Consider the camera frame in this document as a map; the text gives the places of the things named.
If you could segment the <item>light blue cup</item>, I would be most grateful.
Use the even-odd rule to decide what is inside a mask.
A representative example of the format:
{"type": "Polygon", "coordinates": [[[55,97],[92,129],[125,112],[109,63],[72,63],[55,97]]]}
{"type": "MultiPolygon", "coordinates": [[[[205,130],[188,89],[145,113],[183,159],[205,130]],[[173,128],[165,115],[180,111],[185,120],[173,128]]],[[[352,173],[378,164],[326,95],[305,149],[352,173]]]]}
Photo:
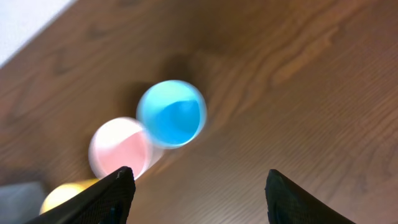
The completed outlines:
{"type": "Polygon", "coordinates": [[[152,143],[176,149],[195,139],[206,123],[206,103],[192,84],[167,80],[151,86],[137,105],[136,118],[152,143]]]}

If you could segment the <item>pink cup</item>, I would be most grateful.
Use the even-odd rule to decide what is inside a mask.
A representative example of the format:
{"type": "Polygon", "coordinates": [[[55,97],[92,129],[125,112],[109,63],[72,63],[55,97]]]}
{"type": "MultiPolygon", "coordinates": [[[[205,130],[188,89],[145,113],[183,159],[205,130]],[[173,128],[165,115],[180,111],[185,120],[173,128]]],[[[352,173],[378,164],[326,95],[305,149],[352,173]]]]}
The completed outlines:
{"type": "Polygon", "coordinates": [[[114,118],[104,123],[91,138],[88,158],[94,175],[102,179],[122,166],[132,169],[135,179],[163,156],[138,120],[114,118]]]}

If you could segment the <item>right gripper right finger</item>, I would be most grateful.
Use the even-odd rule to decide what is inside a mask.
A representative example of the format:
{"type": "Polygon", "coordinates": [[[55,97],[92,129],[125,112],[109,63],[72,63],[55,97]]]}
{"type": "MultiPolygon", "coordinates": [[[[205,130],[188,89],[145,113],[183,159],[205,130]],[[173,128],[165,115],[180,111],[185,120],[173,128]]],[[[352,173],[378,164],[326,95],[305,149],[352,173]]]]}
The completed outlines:
{"type": "Polygon", "coordinates": [[[265,186],[270,224],[354,224],[276,169],[265,186]]]}

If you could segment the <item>yellow cup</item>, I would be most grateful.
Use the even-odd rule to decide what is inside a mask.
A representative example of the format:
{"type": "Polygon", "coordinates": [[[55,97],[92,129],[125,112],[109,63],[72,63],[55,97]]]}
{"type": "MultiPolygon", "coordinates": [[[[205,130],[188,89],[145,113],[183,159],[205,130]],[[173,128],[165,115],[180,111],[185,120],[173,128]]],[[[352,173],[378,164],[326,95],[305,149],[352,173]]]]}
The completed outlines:
{"type": "Polygon", "coordinates": [[[70,200],[74,196],[86,190],[88,187],[97,183],[97,181],[98,179],[90,179],[81,182],[66,183],[58,186],[46,196],[40,208],[39,214],[41,215],[66,202],[67,200],[70,200]]]}

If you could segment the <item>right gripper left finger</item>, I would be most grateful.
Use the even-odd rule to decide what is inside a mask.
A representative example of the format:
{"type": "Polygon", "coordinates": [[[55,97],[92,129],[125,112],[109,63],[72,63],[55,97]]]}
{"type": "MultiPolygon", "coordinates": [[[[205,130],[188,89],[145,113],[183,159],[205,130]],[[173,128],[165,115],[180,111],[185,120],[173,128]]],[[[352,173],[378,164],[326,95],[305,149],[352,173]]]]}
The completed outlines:
{"type": "Polygon", "coordinates": [[[126,224],[136,191],[127,166],[26,224],[126,224]]]}

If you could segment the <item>clear plastic storage container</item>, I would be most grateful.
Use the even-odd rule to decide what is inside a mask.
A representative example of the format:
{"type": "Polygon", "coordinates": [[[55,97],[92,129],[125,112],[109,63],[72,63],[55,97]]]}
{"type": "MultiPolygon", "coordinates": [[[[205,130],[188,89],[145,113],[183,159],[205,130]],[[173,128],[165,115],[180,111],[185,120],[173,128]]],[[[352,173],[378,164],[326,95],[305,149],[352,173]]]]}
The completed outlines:
{"type": "Polygon", "coordinates": [[[1,224],[20,224],[37,217],[44,200],[40,182],[1,186],[1,224]]]}

